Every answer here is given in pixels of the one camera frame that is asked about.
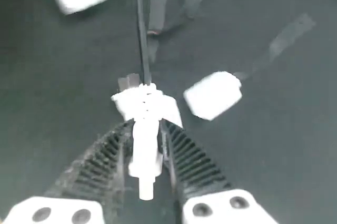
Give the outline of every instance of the black cable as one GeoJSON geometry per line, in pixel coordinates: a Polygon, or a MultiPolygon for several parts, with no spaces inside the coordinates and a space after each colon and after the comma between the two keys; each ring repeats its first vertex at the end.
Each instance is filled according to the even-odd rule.
{"type": "Polygon", "coordinates": [[[143,0],[136,0],[137,8],[137,31],[138,31],[138,42],[140,46],[142,71],[143,71],[143,83],[146,85],[151,84],[151,73],[150,73],[150,61],[148,56],[147,48],[147,31],[144,23],[144,12],[143,12],[143,0]]]}

